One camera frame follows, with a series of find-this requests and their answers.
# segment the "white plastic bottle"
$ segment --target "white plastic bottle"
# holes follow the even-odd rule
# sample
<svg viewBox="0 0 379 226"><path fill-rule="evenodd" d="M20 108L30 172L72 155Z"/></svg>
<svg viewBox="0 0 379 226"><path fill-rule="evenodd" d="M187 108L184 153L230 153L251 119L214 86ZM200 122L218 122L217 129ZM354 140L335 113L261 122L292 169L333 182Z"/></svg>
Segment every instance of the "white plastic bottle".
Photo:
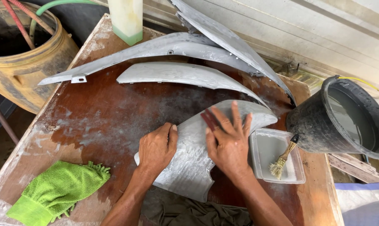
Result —
<svg viewBox="0 0 379 226"><path fill-rule="evenodd" d="M142 0L108 0L113 32L133 45L142 40Z"/></svg>

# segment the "corrugated metal wall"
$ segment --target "corrugated metal wall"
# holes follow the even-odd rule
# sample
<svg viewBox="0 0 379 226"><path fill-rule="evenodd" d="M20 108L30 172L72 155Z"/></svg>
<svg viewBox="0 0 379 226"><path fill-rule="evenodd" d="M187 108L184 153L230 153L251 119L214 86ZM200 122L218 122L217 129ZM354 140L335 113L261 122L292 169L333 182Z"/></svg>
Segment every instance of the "corrugated metal wall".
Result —
<svg viewBox="0 0 379 226"><path fill-rule="evenodd" d="M359 77L379 88L379 0L183 1L233 30L265 59L300 63L322 76ZM143 2L145 20L187 31L167 0Z"/></svg>

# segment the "green hose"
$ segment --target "green hose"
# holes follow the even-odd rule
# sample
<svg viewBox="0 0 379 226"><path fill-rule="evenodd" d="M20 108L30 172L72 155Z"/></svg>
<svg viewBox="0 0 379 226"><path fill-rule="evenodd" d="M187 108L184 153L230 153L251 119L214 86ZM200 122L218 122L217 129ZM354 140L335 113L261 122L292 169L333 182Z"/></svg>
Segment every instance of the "green hose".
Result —
<svg viewBox="0 0 379 226"><path fill-rule="evenodd" d="M39 8L36 11L36 15L41 16L46 10L52 8L53 6L58 6L62 4L70 4L70 3L85 3L85 4L98 5L97 3L91 2L89 0L56 0L56 1L52 1L47 4L44 4L41 8ZM29 30L29 37L31 38L32 42L34 42L35 28L36 28L36 20L32 20L31 28Z"/></svg>

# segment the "hand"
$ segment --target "hand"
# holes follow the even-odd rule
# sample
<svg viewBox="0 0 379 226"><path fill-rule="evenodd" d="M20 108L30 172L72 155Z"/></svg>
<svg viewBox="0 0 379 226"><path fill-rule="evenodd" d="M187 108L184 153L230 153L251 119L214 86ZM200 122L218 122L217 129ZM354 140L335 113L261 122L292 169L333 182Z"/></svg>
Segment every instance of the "hand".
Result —
<svg viewBox="0 0 379 226"><path fill-rule="evenodd" d="M238 111L237 101L231 103L233 114L233 124L217 107L212 106L212 112L225 130L215 126L212 132L206 128L207 154L226 174L226 176L236 184L237 181L252 172L248 165L248 135L252 121L252 113L245 118L244 126Z"/></svg>
<svg viewBox="0 0 379 226"><path fill-rule="evenodd" d="M177 126L165 123L139 140L140 171L153 178L167 167L177 150Z"/></svg>

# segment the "curved plastic panel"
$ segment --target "curved plastic panel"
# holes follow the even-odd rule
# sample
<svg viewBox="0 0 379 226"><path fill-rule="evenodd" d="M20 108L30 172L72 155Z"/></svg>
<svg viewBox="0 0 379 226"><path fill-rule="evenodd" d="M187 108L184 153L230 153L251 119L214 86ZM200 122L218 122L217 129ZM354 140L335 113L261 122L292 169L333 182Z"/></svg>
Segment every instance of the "curved plastic panel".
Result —
<svg viewBox="0 0 379 226"><path fill-rule="evenodd" d="M224 100L215 106L232 120L231 102ZM277 122L272 111L253 102L237 100L241 118L252 112L251 134L257 128ZM170 164L159 174L154 186L200 202L207 201L207 192L213 184L210 170L215 166L207 156L205 121L202 112L177 126L177 152ZM139 164L139 153L134 155Z"/></svg>
<svg viewBox="0 0 379 226"><path fill-rule="evenodd" d="M177 14L184 20L197 28L200 32L216 42L218 45L227 49L258 71L262 72L268 78L276 82L284 91L294 100L293 95L276 72L253 50L244 40L230 29L198 12L181 0L170 0L179 11Z"/></svg>
<svg viewBox="0 0 379 226"><path fill-rule="evenodd" d="M127 68L118 83L176 82L210 89L231 89L248 94L269 108L254 92L222 72L201 65L177 62L146 62Z"/></svg>
<svg viewBox="0 0 379 226"><path fill-rule="evenodd" d="M184 55L193 58L211 60L227 64L233 68L250 73L260 74L258 70L242 60L236 60L225 49L211 41L205 35L189 34L186 32L164 35L124 49L115 54L94 60L79 67L43 79L38 85L46 85L55 82L71 80L71 83L86 82L86 75L100 71L106 67L118 64L125 60L161 56L161 55Z"/></svg>

